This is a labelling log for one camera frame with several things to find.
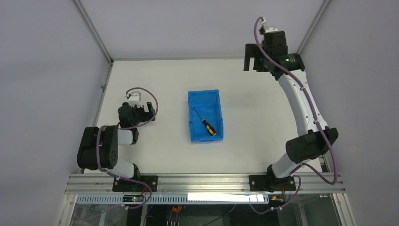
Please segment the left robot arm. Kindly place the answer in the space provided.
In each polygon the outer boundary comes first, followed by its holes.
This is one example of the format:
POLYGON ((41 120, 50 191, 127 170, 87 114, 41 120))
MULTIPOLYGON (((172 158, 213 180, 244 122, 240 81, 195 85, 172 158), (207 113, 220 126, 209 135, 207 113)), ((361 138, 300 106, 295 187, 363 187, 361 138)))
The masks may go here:
POLYGON ((146 111, 143 106, 131 106, 124 102, 117 110, 117 125, 86 127, 84 129, 77 153, 77 164, 81 169, 100 170, 111 173, 116 178, 128 178, 140 181, 141 175, 136 164, 119 157, 118 147, 135 145, 139 138, 136 126, 141 122, 155 120, 155 109, 147 102, 146 111))

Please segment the black yellow handled screwdriver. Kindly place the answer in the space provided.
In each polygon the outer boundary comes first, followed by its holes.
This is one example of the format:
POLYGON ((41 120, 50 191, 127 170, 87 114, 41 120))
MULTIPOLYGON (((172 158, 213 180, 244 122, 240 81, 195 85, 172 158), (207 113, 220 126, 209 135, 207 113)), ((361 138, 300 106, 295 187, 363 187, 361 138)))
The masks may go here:
POLYGON ((202 115, 198 112, 198 110, 193 107, 194 111, 197 113, 197 115, 200 117, 202 123, 204 124, 205 128, 207 129, 208 133, 212 136, 216 136, 216 130, 207 122, 205 118, 202 117, 202 115))

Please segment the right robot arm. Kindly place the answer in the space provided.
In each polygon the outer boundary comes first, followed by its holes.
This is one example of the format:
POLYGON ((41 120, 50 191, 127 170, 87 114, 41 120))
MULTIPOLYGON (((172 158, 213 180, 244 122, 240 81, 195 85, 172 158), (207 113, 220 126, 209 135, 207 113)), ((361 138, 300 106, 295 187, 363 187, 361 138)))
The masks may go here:
POLYGON ((285 154, 268 166, 265 175, 250 176, 252 191, 294 191, 292 174, 308 161, 319 158, 330 150, 338 138, 336 128, 328 126, 314 103, 308 87, 307 74, 301 56, 288 52, 284 31, 255 32, 263 40, 245 45, 244 71, 254 59, 256 72, 270 73, 279 83, 294 115, 298 136, 286 142, 285 154))

